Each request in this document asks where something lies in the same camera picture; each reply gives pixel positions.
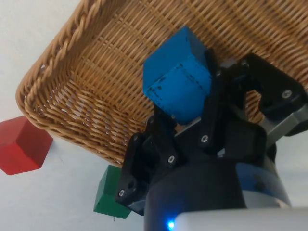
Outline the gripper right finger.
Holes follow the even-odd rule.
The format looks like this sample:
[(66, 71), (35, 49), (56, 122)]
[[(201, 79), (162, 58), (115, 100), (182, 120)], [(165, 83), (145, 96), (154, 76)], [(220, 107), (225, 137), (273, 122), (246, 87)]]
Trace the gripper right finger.
[(283, 136), (306, 131), (306, 90), (295, 79), (254, 53), (228, 68), (218, 67), (213, 51), (205, 57), (215, 76), (201, 116), (201, 136), (207, 137), (202, 148), (209, 152), (218, 148), (217, 136), (233, 120), (249, 125), (242, 114), (246, 93), (253, 90), (260, 94), (258, 109), (264, 120), (258, 126), (267, 133), (266, 148)]

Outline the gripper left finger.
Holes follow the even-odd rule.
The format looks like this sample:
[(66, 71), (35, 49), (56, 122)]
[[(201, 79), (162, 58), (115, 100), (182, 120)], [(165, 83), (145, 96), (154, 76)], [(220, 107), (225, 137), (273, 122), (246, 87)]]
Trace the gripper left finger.
[(134, 133), (128, 142), (116, 202), (133, 212), (143, 212), (151, 185), (186, 163), (187, 158), (175, 141), (176, 126), (173, 117), (154, 106), (145, 131)]

